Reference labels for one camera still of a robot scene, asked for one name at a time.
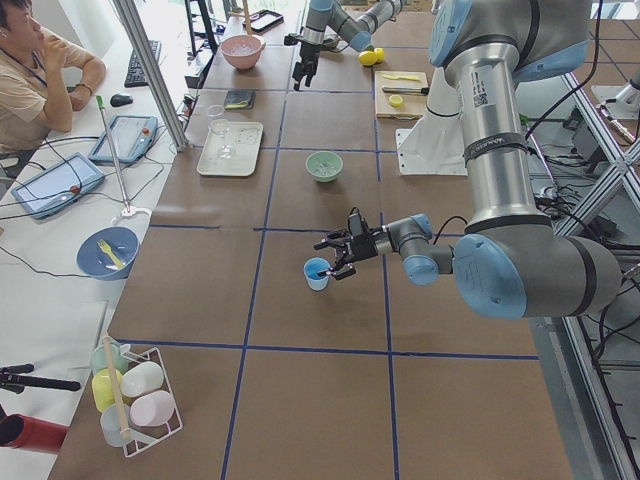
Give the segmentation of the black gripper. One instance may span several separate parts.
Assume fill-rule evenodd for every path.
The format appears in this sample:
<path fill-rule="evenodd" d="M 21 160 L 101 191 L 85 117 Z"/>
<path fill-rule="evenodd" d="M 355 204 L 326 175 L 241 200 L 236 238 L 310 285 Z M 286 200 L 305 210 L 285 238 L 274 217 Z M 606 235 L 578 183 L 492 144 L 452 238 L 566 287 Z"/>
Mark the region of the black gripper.
<path fill-rule="evenodd" d="M 336 37 L 327 36 L 321 44 L 305 41 L 299 34 L 291 33 L 284 37 L 285 46 L 294 46 L 297 44 L 300 45 L 300 59 L 296 62 L 292 75 L 294 80 L 293 88 L 295 91 L 300 90 L 301 82 L 305 78 L 305 75 L 305 85 L 311 85 L 312 79 L 317 73 L 320 52 L 332 50 L 336 46 Z"/>
<path fill-rule="evenodd" d="M 389 229 L 386 225 L 370 228 L 359 209 L 352 209 L 347 220 L 347 230 L 338 229 L 326 233 L 324 238 L 313 245 L 316 251 L 333 248 L 335 251 L 347 251 L 347 264 L 332 265 L 321 259 L 316 268 L 319 278 L 343 280 L 356 274 L 354 262 L 364 261 L 390 251 Z"/>

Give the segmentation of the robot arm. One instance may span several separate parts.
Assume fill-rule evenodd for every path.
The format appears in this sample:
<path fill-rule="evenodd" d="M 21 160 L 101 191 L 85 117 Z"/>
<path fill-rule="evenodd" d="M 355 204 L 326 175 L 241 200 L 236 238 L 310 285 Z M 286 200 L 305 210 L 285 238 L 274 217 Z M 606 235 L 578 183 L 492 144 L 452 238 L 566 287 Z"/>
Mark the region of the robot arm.
<path fill-rule="evenodd" d="M 328 49 L 325 42 L 327 29 L 332 30 L 349 48 L 358 53 L 372 51 L 372 35 L 385 22 L 395 20 L 403 7 L 403 1 L 377 1 L 373 7 L 354 19 L 339 1 L 309 1 L 301 32 L 287 34 L 284 38 L 285 46 L 300 46 L 299 60 L 292 73 L 294 90 L 299 91 L 301 84 L 306 87 L 311 85 L 317 73 L 320 52 Z"/>
<path fill-rule="evenodd" d="M 465 303 L 485 317 L 580 316 L 611 304 L 622 284 L 614 255 L 593 240 L 556 235 L 536 206 L 515 98 L 518 83 L 584 62 L 590 14 L 587 1 L 445 2 L 429 59 L 460 101 L 473 217 L 443 247 L 423 214 L 370 228 L 352 212 L 345 229 L 322 241 L 336 252 L 327 274 L 342 279 L 356 262 L 396 252 L 417 285 L 453 275 Z"/>

